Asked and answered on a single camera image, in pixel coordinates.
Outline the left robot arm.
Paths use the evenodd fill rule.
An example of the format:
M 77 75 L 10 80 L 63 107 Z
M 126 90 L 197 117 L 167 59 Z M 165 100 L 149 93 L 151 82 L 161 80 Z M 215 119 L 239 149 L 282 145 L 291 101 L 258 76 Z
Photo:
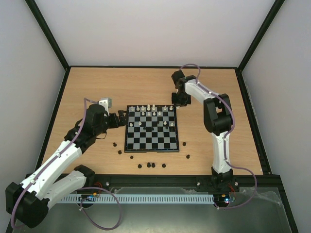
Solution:
M 98 140 L 99 135 L 124 125 L 121 110 L 109 113 L 107 107 L 100 104 L 86 107 L 83 118 L 68 131 L 52 156 L 22 182 L 12 182 L 6 187 L 6 211 L 11 214 L 12 228 L 18 228 L 15 220 L 34 228 L 62 198 L 81 188 L 92 189 L 95 173 L 86 166 L 77 166 L 62 179 L 59 176 Z

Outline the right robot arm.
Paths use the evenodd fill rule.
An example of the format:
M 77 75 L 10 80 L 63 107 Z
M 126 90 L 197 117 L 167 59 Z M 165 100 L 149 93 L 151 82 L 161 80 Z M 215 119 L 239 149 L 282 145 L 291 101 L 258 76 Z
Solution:
M 197 77 L 185 76 L 181 70 L 172 74 L 172 80 L 177 90 L 172 93 L 172 104 L 187 106 L 193 97 L 203 105 L 204 126 L 211 133 L 213 143 L 210 185 L 218 192 L 226 190 L 233 182 L 233 169 L 229 165 L 229 138 L 235 127 L 229 96 L 213 92 Z

